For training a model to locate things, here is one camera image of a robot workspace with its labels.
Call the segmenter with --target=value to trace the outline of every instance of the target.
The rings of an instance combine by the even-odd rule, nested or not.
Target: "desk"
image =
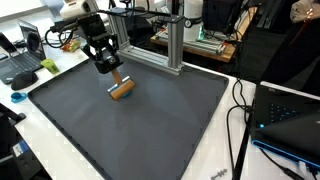
[[[87,56],[80,50],[74,53],[62,53],[60,50],[52,49],[48,46],[45,46],[44,49],[47,57],[55,60],[61,70],[60,73],[67,71],[87,59]],[[191,64],[188,65],[203,71],[228,77],[229,85],[182,179],[208,179],[210,176],[215,175],[218,170],[222,169],[228,169],[228,173],[221,179],[231,179],[225,118],[229,108],[235,105],[231,91],[236,79]],[[36,72],[36,74],[39,80],[20,92],[27,93],[40,84],[59,75],[51,75],[46,69],[41,69]],[[244,96],[247,103],[251,103],[255,85],[245,81],[243,85]],[[15,127],[53,179],[103,179],[84,156],[82,156],[29,99],[19,104],[13,104],[10,101],[10,95],[13,92],[10,86],[1,83],[0,91],[1,103],[16,113],[22,112],[26,114],[27,118]],[[230,116],[234,159],[238,156],[238,149],[245,130],[242,118],[243,111],[240,109],[233,111]]]
[[[239,25],[239,28],[238,28],[238,32],[237,34],[233,34],[232,36],[233,37],[241,37],[242,35],[244,35],[251,23],[251,20],[252,18],[254,17],[255,13],[257,12],[257,8],[256,7],[252,7],[249,9],[249,13],[245,15],[242,23]],[[158,38],[157,35],[151,37],[150,41],[154,44],[158,44],[158,45],[162,45],[162,46],[167,46],[168,43],[167,41],[164,41],[164,40],[160,40]],[[210,40],[212,42],[221,42],[221,41],[218,41],[218,40]],[[207,58],[210,58],[210,59],[214,59],[214,60],[217,60],[217,61],[222,61],[222,62],[230,62],[231,58],[233,57],[235,51],[236,51],[236,48],[233,46],[233,45],[228,45],[225,50],[222,52],[221,55],[217,55],[214,51],[214,49],[208,51],[208,50],[205,50],[205,49],[201,49],[201,48],[196,48],[196,47],[190,47],[190,46],[186,46],[184,45],[183,47],[183,50],[185,52],[189,52],[189,53],[192,53],[192,54],[196,54],[196,55],[200,55],[200,56],[203,56],[203,57],[207,57]]]

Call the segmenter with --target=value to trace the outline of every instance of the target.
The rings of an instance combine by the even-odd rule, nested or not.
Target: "black rubber mat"
[[[112,101],[111,73],[85,62],[29,93],[106,179],[180,179],[228,84],[190,67],[179,76],[124,60],[136,87]]]

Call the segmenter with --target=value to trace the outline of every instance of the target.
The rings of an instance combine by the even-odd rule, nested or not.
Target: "keyboard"
[[[28,53],[23,53],[11,58],[11,65],[18,70],[17,73],[25,71],[34,72],[42,67],[40,63],[39,60],[31,57]]]
[[[284,106],[270,103],[269,104],[269,121],[265,122],[264,125],[274,124],[286,119],[290,119],[301,115],[297,110],[290,109]]]

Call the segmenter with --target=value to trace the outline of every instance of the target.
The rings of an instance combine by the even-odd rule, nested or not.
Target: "white table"
[[[59,49],[49,46],[44,47],[48,58],[52,58],[60,73],[85,61],[87,56],[77,50],[74,53],[62,53]],[[196,67],[213,74],[226,76],[204,68]],[[35,87],[59,75],[51,75],[46,69],[36,72],[39,80],[32,86],[19,92],[29,92]],[[210,179],[217,171],[227,169],[228,172],[222,179],[231,179],[231,165],[227,146],[226,114],[235,104],[232,99],[232,86],[236,79],[230,76],[229,85],[217,107],[207,130],[201,139],[198,148],[183,176],[184,180]],[[242,81],[243,94],[248,104],[253,100],[255,84]],[[13,104],[10,95],[13,93],[10,86],[0,83],[0,102],[16,113],[25,113],[27,118],[15,127],[35,153],[39,161],[53,179],[103,179],[90,165],[81,153],[68,141],[66,137],[38,110],[29,99],[18,104]],[[236,96],[239,96],[239,86],[236,87]],[[235,109],[230,115],[230,129],[232,136],[233,158],[236,160],[241,145],[245,124],[244,112]]]

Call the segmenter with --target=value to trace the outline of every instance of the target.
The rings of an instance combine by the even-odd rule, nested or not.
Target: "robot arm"
[[[95,65],[100,73],[106,74],[122,64],[117,55],[117,35],[106,31],[104,23],[97,13],[88,13],[74,19],[57,22],[49,31],[60,32],[60,34],[62,34],[62,32],[66,30],[71,30],[71,32],[73,32],[78,28],[82,30],[87,41],[87,44],[82,48],[82,51],[96,61]],[[65,42],[61,40],[61,43],[62,45],[67,44],[70,40],[71,38],[67,38]],[[91,53],[90,47],[95,49],[95,55]],[[104,58],[102,53],[103,48],[106,48],[111,56]]]
[[[123,62],[120,61],[120,58],[117,55],[117,35],[107,32],[99,14],[88,13],[67,21],[57,22],[47,31],[45,40],[49,44],[47,35],[50,31],[60,32],[59,40],[61,42],[61,46],[63,46],[72,39],[73,31],[77,30],[78,28],[83,31],[85,36],[84,38],[87,41],[87,44],[82,48],[82,51],[95,61],[95,66],[99,73],[106,74],[110,71],[112,72],[116,84],[108,89],[111,98],[113,100],[119,100],[121,97],[128,95],[131,89],[134,88],[135,83],[130,79],[129,76],[124,79],[120,77],[117,67],[123,64]],[[71,33],[67,40],[63,42],[61,40],[61,34],[66,30],[71,30]],[[91,53],[90,47],[95,49],[95,55]],[[111,56],[104,58],[102,52],[103,48],[106,48],[110,52]]]

